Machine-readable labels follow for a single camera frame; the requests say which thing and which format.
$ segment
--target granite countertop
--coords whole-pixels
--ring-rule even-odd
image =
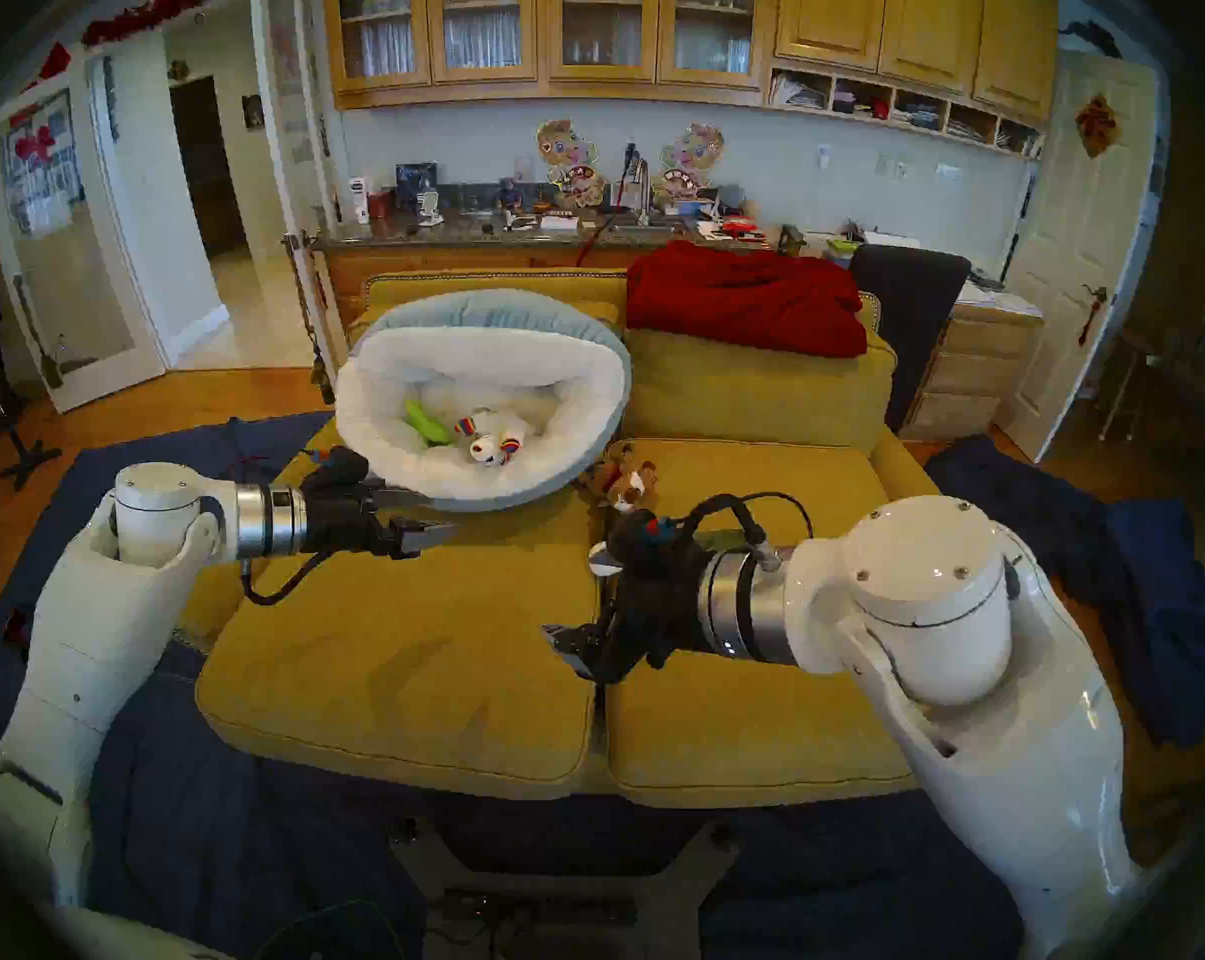
[[[443,222],[437,226],[417,226],[410,212],[395,211],[387,220],[371,224],[340,223],[330,234],[319,234],[315,245],[319,251],[342,251],[364,247],[581,247],[606,217],[584,210],[575,230],[505,231],[499,212],[490,217],[462,214],[458,210],[440,210]],[[728,251],[769,249],[768,245],[737,241],[706,241],[693,226],[682,220],[662,218],[662,225],[649,229],[609,226],[595,241],[595,249],[663,247],[670,241],[692,241],[705,247]],[[490,232],[483,225],[492,228]]]

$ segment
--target white door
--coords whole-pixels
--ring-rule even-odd
[[[310,236],[335,228],[330,167],[316,96],[315,20],[322,0],[252,0],[252,33],[264,126],[286,222],[287,252],[304,295],[306,324],[334,383],[348,359],[339,311],[322,289]]]
[[[1097,94],[1112,107],[1119,136],[1088,158],[1075,117]],[[1074,402],[1124,285],[1153,164],[1156,98],[1154,73],[1144,65],[1077,51],[1057,55],[1038,190],[1007,270],[1007,288],[1038,306],[1046,322],[994,418],[1034,461]],[[1101,304],[1092,316],[1097,298]]]
[[[86,61],[0,108],[1,272],[60,412],[164,370],[108,208]]]

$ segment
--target glass cabinet door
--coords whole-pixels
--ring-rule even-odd
[[[433,79],[536,77],[536,0],[429,0]]]
[[[660,0],[660,78],[758,88],[760,25],[774,10],[774,0]]]
[[[336,92],[429,81],[424,0],[325,0]]]
[[[657,77],[660,0],[546,0],[549,76],[646,79]]]

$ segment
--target red garland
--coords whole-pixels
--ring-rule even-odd
[[[125,40],[140,30],[153,29],[167,19],[175,19],[189,8],[202,5],[206,0],[149,0],[142,6],[127,8],[113,19],[98,19],[82,34],[82,43],[94,47],[98,43]]]

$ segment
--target light blue fabric rim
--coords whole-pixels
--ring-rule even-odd
[[[564,488],[601,455],[621,425],[625,406],[629,405],[629,389],[633,384],[629,351],[605,323],[592,316],[584,316],[583,312],[571,308],[565,302],[557,301],[556,298],[521,288],[476,289],[422,298],[422,300],[392,308],[381,316],[353,346],[351,357],[358,355],[370,336],[399,326],[483,326],[487,329],[557,332],[560,336],[571,336],[578,341],[606,347],[621,359],[624,367],[624,391],[616,410],[611,412],[604,431],[575,461],[525,491],[495,497],[427,499],[427,505],[440,512],[495,512],[533,502]]]

